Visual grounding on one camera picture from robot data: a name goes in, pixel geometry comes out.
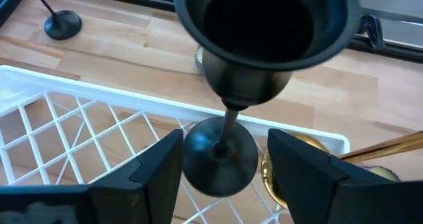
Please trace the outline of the black candlestick holder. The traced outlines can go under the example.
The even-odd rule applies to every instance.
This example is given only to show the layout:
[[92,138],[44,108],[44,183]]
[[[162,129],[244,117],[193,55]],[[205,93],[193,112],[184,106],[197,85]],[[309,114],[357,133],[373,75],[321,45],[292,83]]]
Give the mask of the black candlestick holder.
[[82,28],[82,20],[73,11],[54,11],[45,0],[40,0],[49,10],[50,16],[44,23],[44,32],[53,40],[67,40],[78,34]]
[[278,96],[294,71],[342,51],[358,30],[360,0],[174,0],[174,6],[201,46],[203,75],[226,108],[224,117],[188,133],[182,169],[197,191],[233,196],[258,166],[239,112]]

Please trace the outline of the black frame clamp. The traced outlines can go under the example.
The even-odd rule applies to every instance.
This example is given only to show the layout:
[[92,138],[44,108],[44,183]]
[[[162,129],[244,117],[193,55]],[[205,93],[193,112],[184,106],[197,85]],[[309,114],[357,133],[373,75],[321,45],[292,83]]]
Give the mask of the black frame clamp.
[[367,34],[371,48],[384,48],[382,24],[379,17],[371,14],[361,16],[358,34]]

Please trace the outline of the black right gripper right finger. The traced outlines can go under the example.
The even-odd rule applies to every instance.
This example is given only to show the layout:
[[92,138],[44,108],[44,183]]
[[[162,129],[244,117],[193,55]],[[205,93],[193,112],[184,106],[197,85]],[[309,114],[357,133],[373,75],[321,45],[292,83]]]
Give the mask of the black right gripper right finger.
[[423,180],[393,182],[282,130],[267,144],[295,224],[423,224]]

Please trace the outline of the gold candlestick holder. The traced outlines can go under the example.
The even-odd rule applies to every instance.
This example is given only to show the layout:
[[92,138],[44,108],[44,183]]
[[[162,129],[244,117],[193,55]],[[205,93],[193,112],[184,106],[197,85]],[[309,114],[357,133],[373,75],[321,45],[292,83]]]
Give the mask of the gold candlestick holder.
[[[404,135],[402,137],[365,147],[357,151],[349,152],[339,156],[339,158],[349,163],[359,163],[399,153],[406,153],[417,149],[423,149],[423,131],[418,131],[416,133]],[[272,199],[282,208],[288,209],[288,205],[284,197],[279,193],[268,150],[265,150],[263,153],[260,172],[264,186]]]

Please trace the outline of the blue white patterned bowl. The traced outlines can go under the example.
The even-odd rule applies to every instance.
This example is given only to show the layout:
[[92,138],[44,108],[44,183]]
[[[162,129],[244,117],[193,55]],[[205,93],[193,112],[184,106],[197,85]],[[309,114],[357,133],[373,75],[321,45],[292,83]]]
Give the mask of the blue white patterned bowl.
[[194,54],[194,64],[196,65],[198,71],[203,74],[203,65],[202,65],[202,57],[203,57],[203,47],[198,46]]

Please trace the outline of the white lattice shelf rack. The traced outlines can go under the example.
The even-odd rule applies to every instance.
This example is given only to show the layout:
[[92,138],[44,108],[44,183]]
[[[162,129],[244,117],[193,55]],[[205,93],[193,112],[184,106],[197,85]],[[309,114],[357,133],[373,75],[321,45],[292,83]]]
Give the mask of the white lattice shelf rack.
[[[221,111],[0,65],[0,187],[86,184],[124,166],[174,129]],[[259,175],[211,198],[186,180],[171,224],[293,224]]]

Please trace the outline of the dark floral patterned bowl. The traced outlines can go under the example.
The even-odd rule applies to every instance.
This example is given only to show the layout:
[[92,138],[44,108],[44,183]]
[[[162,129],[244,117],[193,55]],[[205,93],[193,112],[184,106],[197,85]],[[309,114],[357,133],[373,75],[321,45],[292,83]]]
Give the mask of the dark floral patterned bowl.
[[399,178],[399,176],[393,172],[392,170],[386,168],[386,167],[382,167],[382,166],[373,166],[373,165],[364,165],[362,166],[363,169],[370,171],[374,174],[377,174],[379,176],[382,176],[386,179],[395,181],[395,182],[400,182],[401,179]]

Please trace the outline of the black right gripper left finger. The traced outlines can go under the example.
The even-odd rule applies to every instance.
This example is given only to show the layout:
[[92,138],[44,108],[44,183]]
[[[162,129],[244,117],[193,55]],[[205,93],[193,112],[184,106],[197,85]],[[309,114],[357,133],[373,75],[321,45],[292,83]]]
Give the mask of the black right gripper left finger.
[[0,187],[0,224],[171,224],[182,144],[175,129],[92,184]]

